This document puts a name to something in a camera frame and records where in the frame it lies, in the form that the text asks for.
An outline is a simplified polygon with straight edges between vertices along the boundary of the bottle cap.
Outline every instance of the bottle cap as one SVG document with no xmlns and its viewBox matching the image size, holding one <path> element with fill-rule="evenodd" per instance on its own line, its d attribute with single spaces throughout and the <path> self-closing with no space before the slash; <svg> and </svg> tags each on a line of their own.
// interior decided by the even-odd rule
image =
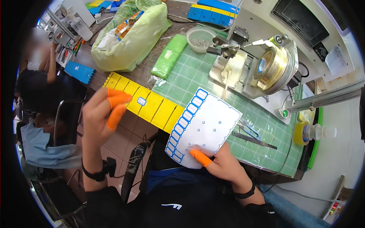
<svg viewBox="0 0 365 228">
<path fill-rule="evenodd" d="M 323 127 L 322 137 L 335 138 L 337 136 L 337 129 L 335 127 Z"/>
</svg>

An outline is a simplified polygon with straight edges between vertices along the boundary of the green cutting mat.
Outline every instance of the green cutting mat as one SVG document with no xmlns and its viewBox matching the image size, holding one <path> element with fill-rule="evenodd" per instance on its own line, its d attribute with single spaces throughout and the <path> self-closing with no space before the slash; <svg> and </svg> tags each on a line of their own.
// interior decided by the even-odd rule
<svg viewBox="0 0 365 228">
<path fill-rule="evenodd" d="M 224 32 L 220 32 L 218 35 L 227 37 L 227 33 Z M 152 91 L 182 107 L 186 107 L 198 87 L 206 89 L 218 97 L 222 97 L 224 86 L 214 82 L 209 77 L 209 71 L 215 59 L 216 55 L 195 53 L 187 45 L 167 80 L 159 79 Z M 246 163 L 275 172 L 279 171 L 292 140 L 294 116 L 290 124 L 285 125 L 257 104 L 230 89 L 227 91 L 225 101 L 242 112 L 242 117 L 247 120 L 247 123 L 261 134 L 262 141 L 278 148 L 274 150 L 259 146 L 230 135 L 227 142 L 231 146 L 232 153 L 237 159 Z M 238 126 L 234 128 L 234 131 L 238 132 Z M 302 150 L 303 146 L 292 143 L 289 157 L 280 171 L 282 174 L 294 176 Z"/>
</svg>

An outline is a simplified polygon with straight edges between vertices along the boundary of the black wristband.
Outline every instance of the black wristband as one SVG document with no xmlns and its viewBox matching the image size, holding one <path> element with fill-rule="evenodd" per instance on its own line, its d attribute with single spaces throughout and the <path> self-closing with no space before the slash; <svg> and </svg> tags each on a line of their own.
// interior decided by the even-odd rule
<svg viewBox="0 0 365 228">
<path fill-rule="evenodd" d="M 251 180 L 252 182 L 252 188 L 249 192 L 245 193 L 245 194 L 240 194 L 240 193 L 234 193 L 234 196 L 239 198 L 239 199 L 246 199 L 250 196 L 252 196 L 255 192 L 255 183 L 253 182 L 253 180 Z"/>
<path fill-rule="evenodd" d="M 91 174 L 86 171 L 83 162 L 82 164 L 82 170 L 84 171 L 85 175 L 93 180 L 96 180 L 97 182 L 102 182 L 105 180 L 105 175 L 109 173 L 110 177 L 114 177 L 115 168 L 116 168 L 116 161 L 113 158 L 107 158 L 107 161 L 103 160 L 103 169 L 99 173 Z"/>
</svg>

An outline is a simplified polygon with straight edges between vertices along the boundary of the hand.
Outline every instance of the hand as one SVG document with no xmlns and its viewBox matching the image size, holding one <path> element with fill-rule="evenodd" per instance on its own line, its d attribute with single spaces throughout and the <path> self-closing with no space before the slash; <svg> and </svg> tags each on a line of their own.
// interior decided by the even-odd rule
<svg viewBox="0 0 365 228">
<path fill-rule="evenodd" d="M 82 146 L 99 148 L 114 133 L 116 127 L 126 112 L 126 102 L 132 96 L 123 91 L 110 88 L 99 89 L 84 105 L 82 116 L 84 121 L 84 136 Z M 112 110 L 108 120 L 106 115 Z"/>
<path fill-rule="evenodd" d="M 51 53 L 55 53 L 57 44 L 55 44 L 53 41 L 51 42 L 50 51 Z"/>
<path fill-rule="evenodd" d="M 212 175 L 231 182 L 240 182 L 242 176 L 246 174 L 245 169 L 239 164 L 233 156 L 228 143 L 224 143 L 218 152 L 214 155 L 212 161 L 199 150 L 191 150 L 190 154 L 198 160 Z"/>
</svg>

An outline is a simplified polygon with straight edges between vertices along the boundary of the light blue shirt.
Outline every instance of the light blue shirt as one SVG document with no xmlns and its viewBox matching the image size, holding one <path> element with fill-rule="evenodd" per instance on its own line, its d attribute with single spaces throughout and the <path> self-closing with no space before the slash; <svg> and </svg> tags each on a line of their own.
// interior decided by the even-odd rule
<svg viewBox="0 0 365 228">
<path fill-rule="evenodd" d="M 48 147 L 50 134 L 43 128 L 35 128 L 33 120 L 21 127 L 26 162 L 33 166 L 50 169 L 81 167 L 81 147 L 75 144 Z"/>
</svg>

